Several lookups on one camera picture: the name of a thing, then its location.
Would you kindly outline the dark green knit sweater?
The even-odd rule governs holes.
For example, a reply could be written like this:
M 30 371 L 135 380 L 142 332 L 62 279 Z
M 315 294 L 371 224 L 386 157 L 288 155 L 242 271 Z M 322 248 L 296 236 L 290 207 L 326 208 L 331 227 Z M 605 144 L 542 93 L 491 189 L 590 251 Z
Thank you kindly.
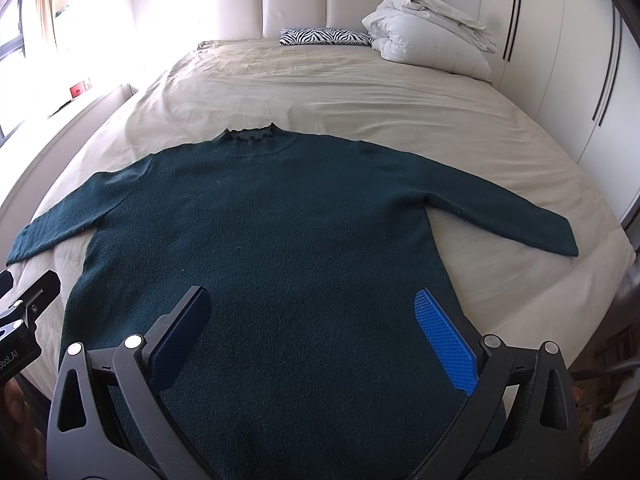
M 98 172 L 18 233 L 8 263 L 91 238 L 62 341 L 147 330 L 192 286 L 213 310 L 164 402 L 224 479 L 403 479 L 465 395 L 414 314 L 458 300 L 428 208 L 574 257 L 568 221 L 415 154 L 276 126 Z

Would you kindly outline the red box on windowsill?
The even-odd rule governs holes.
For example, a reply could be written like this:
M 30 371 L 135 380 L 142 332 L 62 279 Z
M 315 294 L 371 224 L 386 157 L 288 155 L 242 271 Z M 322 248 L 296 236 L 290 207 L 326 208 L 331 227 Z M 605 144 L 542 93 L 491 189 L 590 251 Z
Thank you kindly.
M 70 96 L 72 99 L 78 98 L 83 93 L 91 89 L 91 82 L 88 80 L 79 81 L 77 84 L 74 84 L 70 87 Z

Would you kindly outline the white folded duvet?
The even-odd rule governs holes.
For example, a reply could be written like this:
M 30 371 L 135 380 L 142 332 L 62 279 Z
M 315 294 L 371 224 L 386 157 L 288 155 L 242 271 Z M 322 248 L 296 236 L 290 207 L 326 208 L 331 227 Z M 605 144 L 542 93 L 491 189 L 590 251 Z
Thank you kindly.
M 362 20 L 381 58 L 488 81 L 487 26 L 442 0 L 383 0 Z

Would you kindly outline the zebra print pillow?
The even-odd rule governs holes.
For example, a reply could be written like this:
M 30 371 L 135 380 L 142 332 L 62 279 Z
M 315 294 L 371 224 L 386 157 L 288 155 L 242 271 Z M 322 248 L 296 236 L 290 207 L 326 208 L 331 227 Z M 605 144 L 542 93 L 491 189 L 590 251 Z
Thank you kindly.
M 370 47 L 366 32 L 331 27 L 289 27 L 280 31 L 279 44 L 292 46 L 347 46 Z

